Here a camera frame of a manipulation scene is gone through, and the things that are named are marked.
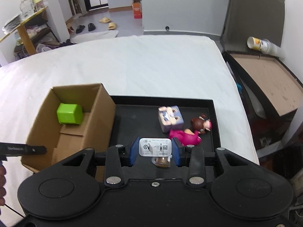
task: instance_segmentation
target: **bed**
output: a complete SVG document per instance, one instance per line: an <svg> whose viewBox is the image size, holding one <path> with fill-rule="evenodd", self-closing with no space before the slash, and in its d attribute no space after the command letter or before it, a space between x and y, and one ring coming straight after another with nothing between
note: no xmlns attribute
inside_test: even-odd
<svg viewBox="0 0 303 227"><path fill-rule="evenodd" d="M132 36L58 48L0 68L0 141L25 143L49 89L102 82L110 95L213 99L221 146L258 164L250 127L222 55L208 37ZM31 175L9 158L6 203L22 212L19 184ZM11 226L19 216L1 208Z"/></svg>

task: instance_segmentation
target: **black tray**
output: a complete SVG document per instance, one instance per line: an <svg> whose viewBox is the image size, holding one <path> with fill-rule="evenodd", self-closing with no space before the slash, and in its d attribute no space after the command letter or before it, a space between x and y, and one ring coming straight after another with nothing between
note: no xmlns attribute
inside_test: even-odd
<svg viewBox="0 0 303 227"><path fill-rule="evenodd" d="M177 99L160 97L112 96L117 105L114 126L109 146L116 144L128 145L137 137L140 138L168 138L161 130L158 120L158 108L178 106L184 127L191 128L190 120L206 115L212 122L211 132L200 135L200 147L204 151L213 152L220 147L218 122L212 100Z"/></svg>

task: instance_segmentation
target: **wooden table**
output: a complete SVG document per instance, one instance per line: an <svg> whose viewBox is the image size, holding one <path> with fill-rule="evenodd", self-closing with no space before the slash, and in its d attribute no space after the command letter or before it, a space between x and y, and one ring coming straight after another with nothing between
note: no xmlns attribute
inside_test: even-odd
<svg viewBox="0 0 303 227"><path fill-rule="evenodd" d="M42 9L40 9L39 11L35 12L33 15L27 17L25 20L23 20L19 25L17 25L11 32L9 32L8 34L6 34L3 38L0 39L0 43L6 39L10 34L12 34L15 30L17 30L19 32L19 35L22 39L22 42L24 44L24 47L26 48L27 52L30 55L36 54L36 49L31 41L31 39L29 38L26 28L25 28L25 24L30 21L32 18L34 18L35 16L37 16L38 14L44 12L47 9L47 7L44 7Z"/></svg>

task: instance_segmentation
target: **slipper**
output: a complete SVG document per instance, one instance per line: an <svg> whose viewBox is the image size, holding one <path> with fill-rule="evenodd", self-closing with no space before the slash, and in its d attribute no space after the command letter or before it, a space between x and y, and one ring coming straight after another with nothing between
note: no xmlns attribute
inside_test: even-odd
<svg viewBox="0 0 303 227"><path fill-rule="evenodd" d="M104 17L103 19L99 20L100 23L104 23L104 24L107 24L109 23L111 20L107 17Z"/></svg>
<svg viewBox="0 0 303 227"><path fill-rule="evenodd" d="M114 22L109 23L109 27L108 27L109 30L115 30L116 28L117 28L116 23Z"/></svg>
<svg viewBox="0 0 303 227"><path fill-rule="evenodd" d="M96 26L93 23L89 23L88 24L88 31L93 31L94 29L96 29Z"/></svg>
<svg viewBox="0 0 303 227"><path fill-rule="evenodd" d="M85 26L84 25L79 25L78 28L76 29L76 34L81 33L84 30Z"/></svg>

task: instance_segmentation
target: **green cube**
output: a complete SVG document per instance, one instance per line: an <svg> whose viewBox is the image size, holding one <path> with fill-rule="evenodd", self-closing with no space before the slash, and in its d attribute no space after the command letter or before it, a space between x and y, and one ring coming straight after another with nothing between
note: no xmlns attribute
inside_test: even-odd
<svg viewBox="0 0 303 227"><path fill-rule="evenodd" d="M82 107L77 104L60 103L57 116L60 124L80 125L83 120Z"/></svg>

